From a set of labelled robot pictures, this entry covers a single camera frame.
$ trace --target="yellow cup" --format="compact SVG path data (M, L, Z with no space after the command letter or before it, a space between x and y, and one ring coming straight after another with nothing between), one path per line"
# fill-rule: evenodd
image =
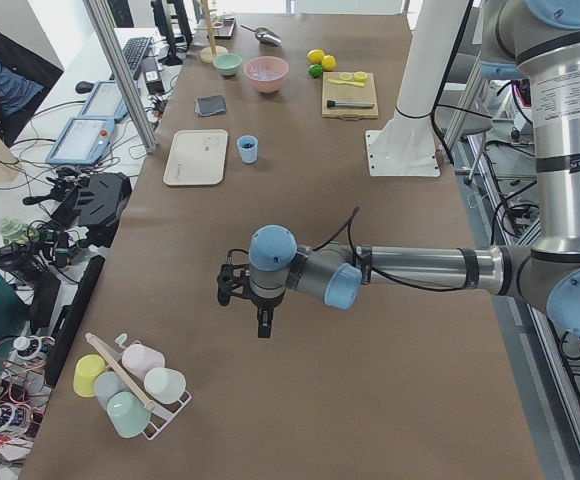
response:
M86 355L77 362L72 388L80 397L94 397L94 382L106 371L106 362L99 355Z

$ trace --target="green bowl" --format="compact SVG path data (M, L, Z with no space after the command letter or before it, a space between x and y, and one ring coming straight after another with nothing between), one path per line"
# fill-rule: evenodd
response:
M222 76L231 77L239 70L241 57L234 53L226 53L215 58L212 64Z

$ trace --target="pink bowl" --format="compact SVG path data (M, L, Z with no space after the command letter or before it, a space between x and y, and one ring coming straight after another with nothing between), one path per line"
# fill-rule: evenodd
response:
M246 63L243 70L255 90L272 93L284 84L290 67L279 57L256 57Z

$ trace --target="lime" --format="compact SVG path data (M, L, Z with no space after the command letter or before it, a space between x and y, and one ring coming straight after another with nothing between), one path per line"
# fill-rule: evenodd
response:
M323 67L321 65L310 65L308 73L312 78L319 78L323 75Z
M323 57L326 55L326 52L324 52L323 50L320 49L316 49L316 50L310 50L308 52L308 56L306 57L308 59L308 61L310 63L321 63L321 60L323 60Z
M321 60L321 66L326 72L331 72L337 66L337 60L334 58L334 55L326 55Z
M366 72L354 72L355 82L365 82L368 80L368 74Z

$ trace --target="bowl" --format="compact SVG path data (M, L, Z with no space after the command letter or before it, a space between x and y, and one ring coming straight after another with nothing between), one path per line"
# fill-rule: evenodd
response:
M241 66L241 57L234 53L219 55L212 61L214 68L224 77L235 75Z
M243 67L250 84L261 93L279 90L286 81L290 67L279 57L256 57Z

